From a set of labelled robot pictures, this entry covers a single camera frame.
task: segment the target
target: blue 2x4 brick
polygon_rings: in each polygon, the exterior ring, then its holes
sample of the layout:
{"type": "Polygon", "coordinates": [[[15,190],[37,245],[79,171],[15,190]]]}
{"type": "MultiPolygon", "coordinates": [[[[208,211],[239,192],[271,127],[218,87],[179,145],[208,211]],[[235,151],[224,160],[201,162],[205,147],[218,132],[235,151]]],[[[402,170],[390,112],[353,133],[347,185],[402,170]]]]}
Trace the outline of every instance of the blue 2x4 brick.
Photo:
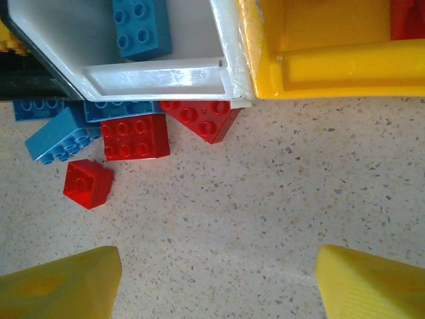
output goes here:
{"type": "Polygon", "coordinates": [[[172,53],[166,0],[113,0],[113,5],[123,58],[147,61],[172,53]]]}
{"type": "Polygon", "coordinates": [[[13,101],[17,122],[53,118],[66,106],[63,101],[13,101]]]}
{"type": "Polygon", "coordinates": [[[87,122],[101,122],[130,116],[164,114],[159,102],[84,102],[87,122]]]}
{"type": "Polygon", "coordinates": [[[86,123],[81,106],[69,106],[31,136],[25,145],[33,161],[67,161],[101,136],[100,123],[86,123]]]}

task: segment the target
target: terrazzo floor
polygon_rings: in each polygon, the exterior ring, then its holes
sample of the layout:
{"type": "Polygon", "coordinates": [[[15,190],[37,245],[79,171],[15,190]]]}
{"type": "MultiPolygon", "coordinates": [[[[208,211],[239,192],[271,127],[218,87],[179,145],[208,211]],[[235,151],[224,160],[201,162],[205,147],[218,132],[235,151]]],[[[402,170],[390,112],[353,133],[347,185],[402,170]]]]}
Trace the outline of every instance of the terrazzo floor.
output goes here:
{"type": "Polygon", "coordinates": [[[113,318],[325,318],[317,249],[425,267],[425,99],[258,102],[210,146],[172,118],[171,156],[106,163],[93,211],[62,195],[66,163],[33,163],[0,105],[0,275],[101,245],[123,262],[113,318]]]}

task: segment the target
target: white plastic bin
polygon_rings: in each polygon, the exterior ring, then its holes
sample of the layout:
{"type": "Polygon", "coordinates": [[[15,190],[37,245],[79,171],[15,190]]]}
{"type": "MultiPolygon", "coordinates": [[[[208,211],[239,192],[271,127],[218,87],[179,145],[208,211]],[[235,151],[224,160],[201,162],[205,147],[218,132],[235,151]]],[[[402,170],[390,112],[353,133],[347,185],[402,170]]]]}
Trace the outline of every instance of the white plastic bin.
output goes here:
{"type": "Polygon", "coordinates": [[[120,57],[112,0],[9,0],[9,15],[89,101],[251,100],[235,1],[167,0],[173,54],[120,57]]]}

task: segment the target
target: yellow plastic toy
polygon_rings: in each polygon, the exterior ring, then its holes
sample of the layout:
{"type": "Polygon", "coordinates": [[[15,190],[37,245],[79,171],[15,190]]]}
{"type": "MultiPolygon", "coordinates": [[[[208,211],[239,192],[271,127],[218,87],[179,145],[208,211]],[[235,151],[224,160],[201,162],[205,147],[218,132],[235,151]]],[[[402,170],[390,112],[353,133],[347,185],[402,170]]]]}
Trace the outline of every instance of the yellow plastic toy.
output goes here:
{"type": "Polygon", "coordinates": [[[326,245],[315,273],[329,319],[425,318],[425,269],[326,245]]]}
{"type": "Polygon", "coordinates": [[[99,247],[0,277],[0,318],[110,318],[121,274],[117,248],[99,247]]]}
{"type": "Polygon", "coordinates": [[[425,39],[390,40],[390,0],[238,3],[259,98],[425,95],[425,39]]]}
{"type": "Polygon", "coordinates": [[[9,29],[0,21],[0,52],[15,51],[16,54],[27,56],[29,51],[9,29]]]}

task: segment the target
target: black plastic piece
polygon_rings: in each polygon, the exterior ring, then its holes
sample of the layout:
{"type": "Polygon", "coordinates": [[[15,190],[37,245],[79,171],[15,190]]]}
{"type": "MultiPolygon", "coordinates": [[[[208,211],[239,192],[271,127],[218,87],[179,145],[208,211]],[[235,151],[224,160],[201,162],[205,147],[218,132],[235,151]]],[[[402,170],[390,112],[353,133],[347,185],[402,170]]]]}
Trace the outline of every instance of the black plastic piece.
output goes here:
{"type": "Polygon", "coordinates": [[[12,21],[8,1],[0,1],[0,19],[33,55],[0,54],[0,100],[83,100],[79,91],[12,21]]]}

